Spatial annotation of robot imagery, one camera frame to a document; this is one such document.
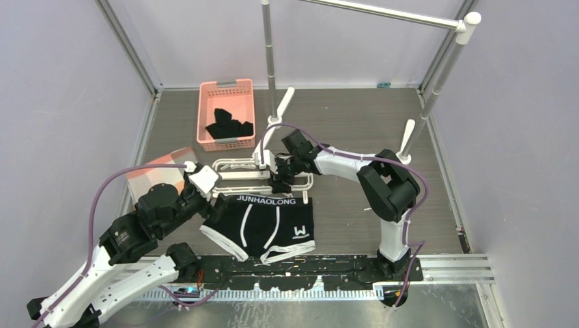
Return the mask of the white clip hanger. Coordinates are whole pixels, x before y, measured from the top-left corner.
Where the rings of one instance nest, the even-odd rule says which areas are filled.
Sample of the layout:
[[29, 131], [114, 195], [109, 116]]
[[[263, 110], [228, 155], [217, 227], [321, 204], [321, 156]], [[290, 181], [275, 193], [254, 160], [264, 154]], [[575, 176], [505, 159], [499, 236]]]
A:
[[253, 158], [217, 159], [212, 164], [221, 180], [212, 190], [212, 195], [233, 195], [240, 193], [274, 195], [274, 188], [269, 185], [269, 169], [260, 169]]

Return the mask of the black boxer briefs white trim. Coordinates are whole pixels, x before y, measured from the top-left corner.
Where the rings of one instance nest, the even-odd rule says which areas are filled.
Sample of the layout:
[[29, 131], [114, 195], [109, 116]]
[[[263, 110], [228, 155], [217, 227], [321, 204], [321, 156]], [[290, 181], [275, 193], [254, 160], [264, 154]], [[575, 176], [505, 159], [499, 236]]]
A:
[[272, 264], [316, 248], [313, 200], [308, 197], [229, 195], [224, 216], [199, 231], [236, 260]]

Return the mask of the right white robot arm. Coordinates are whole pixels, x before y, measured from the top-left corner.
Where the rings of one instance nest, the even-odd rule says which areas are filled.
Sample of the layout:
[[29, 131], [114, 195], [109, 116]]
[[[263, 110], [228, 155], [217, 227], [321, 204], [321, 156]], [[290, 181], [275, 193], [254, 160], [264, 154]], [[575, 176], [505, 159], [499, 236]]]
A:
[[377, 270], [387, 280], [404, 274], [411, 257], [409, 215], [421, 192], [418, 182], [391, 150], [359, 154], [324, 143], [311, 143], [299, 130], [282, 139], [285, 153], [274, 156], [276, 169], [268, 180], [275, 193], [288, 193], [296, 176], [315, 174], [357, 182], [371, 210], [380, 219]]

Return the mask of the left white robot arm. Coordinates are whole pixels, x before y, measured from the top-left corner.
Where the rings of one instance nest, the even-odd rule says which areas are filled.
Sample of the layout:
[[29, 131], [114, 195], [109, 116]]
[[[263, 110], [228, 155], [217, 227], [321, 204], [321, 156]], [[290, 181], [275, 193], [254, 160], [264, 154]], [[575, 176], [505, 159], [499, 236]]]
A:
[[113, 310], [149, 289], [193, 281], [199, 277], [199, 260], [186, 242], [171, 245], [152, 265], [130, 277], [118, 282], [115, 278], [195, 215], [208, 219], [215, 212], [193, 185], [182, 191], [171, 184], [151, 187], [133, 211], [113, 221], [85, 264], [57, 292], [28, 302], [33, 326], [99, 327]]

